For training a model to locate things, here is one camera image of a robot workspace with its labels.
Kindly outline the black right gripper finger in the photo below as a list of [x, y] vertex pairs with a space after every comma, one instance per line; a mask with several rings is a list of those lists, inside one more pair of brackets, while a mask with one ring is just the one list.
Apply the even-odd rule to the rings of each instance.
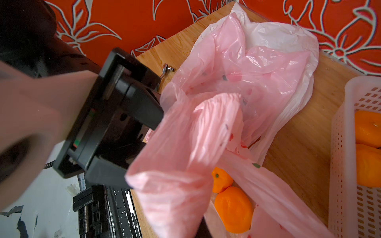
[[199, 225], [195, 238], [212, 238], [212, 235], [207, 227], [207, 224], [204, 218], [202, 219]]

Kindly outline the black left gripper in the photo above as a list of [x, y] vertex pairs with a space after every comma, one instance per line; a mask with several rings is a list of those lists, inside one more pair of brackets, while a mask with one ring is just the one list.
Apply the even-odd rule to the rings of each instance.
[[92, 184], [128, 188], [125, 174], [164, 112], [160, 77], [120, 48], [108, 55], [55, 162], [63, 178], [84, 173]]

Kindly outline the pink plastic bag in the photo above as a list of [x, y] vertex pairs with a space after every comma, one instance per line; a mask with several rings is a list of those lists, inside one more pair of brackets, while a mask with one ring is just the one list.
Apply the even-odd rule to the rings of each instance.
[[187, 91], [241, 95], [243, 145], [262, 164], [278, 131], [308, 103], [318, 41], [301, 27], [254, 22], [238, 5], [209, 25], [191, 51], [201, 60]]
[[204, 218], [215, 237], [225, 237], [210, 199], [220, 167], [257, 204], [251, 237], [332, 237], [287, 183], [253, 161], [241, 139], [241, 95], [187, 91], [199, 65], [190, 53], [165, 87], [164, 118], [126, 174], [157, 236], [193, 238]]

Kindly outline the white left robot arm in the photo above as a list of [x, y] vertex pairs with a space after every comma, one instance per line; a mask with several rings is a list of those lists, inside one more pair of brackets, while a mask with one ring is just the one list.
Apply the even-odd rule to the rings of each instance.
[[56, 24], [44, 1], [1, 1], [1, 61], [38, 82], [68, 76], [64, 102], [79, 88], [75, 76], [95, 73], [53, 167], [65, 179], [84, 174], [91, 184], [127, 188], [125, 174], [145, 146], [143, 129], [163, 118], [160, 77], [120, 48], [97, 66], [55, 35]]

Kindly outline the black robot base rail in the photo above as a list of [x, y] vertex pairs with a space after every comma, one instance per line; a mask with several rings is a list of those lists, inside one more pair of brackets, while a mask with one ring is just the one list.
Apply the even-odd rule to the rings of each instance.
[[77, 176], [80, 193], [73, 198], [81, 238], [141, 238], [131, 190], [90, 185]]

